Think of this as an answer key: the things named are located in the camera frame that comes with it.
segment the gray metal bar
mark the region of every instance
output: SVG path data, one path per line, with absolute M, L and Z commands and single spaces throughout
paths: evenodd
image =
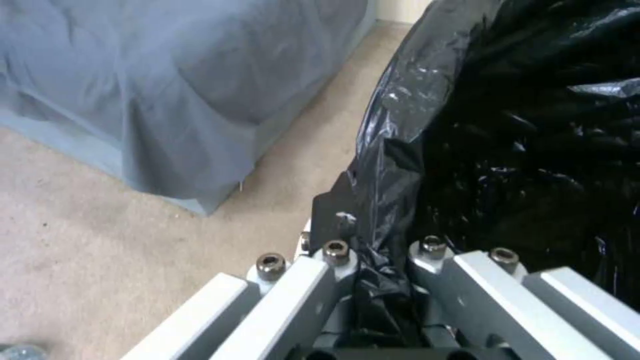
M 410 259 L 412 280 L 476 346 L 498 338 L 523 359 L 609 358 L 482 252 L 433 260 L 419 253 L 416 242 Z
M 333 311 L 335 290 L 326 263 L 299 257 L 211 359 L 282 360 L 295 346 L 311 346 Z
M 523 285 L 615 359 L 640 359 L 640 315 L 570 268 L 524 278 Z
M 208 359 L 259 299 L 256 284 L 218 274 L 122 360 Z

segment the socket head bolt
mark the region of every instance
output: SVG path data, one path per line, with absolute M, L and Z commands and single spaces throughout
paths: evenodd
M 343 240 L 331 240 L 322 246 L 324 260 L 331 266 L 342 266 L 349 263 L 349 244 Z
M 309 251 L 310 241 L 311 241 L 311 233 L 308 231 L 303 231 L 300 233 L 300 248 L 302 251 Z
M 520 256 L 505 247 L 496 247 L 489 251 L 489 258 L 509 274 L 513 274 L 520 263 Z
M 261 255 L 255 262 L 258 277 L 265 281 L 276 281 L 284 274 L 287 263 L 284 257 L 277 252 L 268 252 Z
M 427 255 L 433 260 L 439 260 L 444 258 L 444 254 L 447 251 L 447 243 L 435 235 L 428 235 L 420 240 L 419 249 L 421 254 Z

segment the beige carpet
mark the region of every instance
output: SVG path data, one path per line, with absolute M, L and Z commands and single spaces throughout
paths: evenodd
M 291 257 L 407 31 L 378 24 L 209 218 L 0 129 L 0 343 L 117 359 L 218 272 L 244 275 L 271 250 Z

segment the black garbage bag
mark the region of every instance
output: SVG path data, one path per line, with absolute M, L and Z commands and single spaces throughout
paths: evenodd
M 355 338 L 422 344 L 427 235 L 570 266 L 640 310 L 640 1 L 434 0 L 374 91 L 348 170 Z

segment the bed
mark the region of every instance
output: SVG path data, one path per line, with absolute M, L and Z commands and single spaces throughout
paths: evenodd
M 208 215 L 375 18 L 375 0 L 0 0 L 0 125 Z

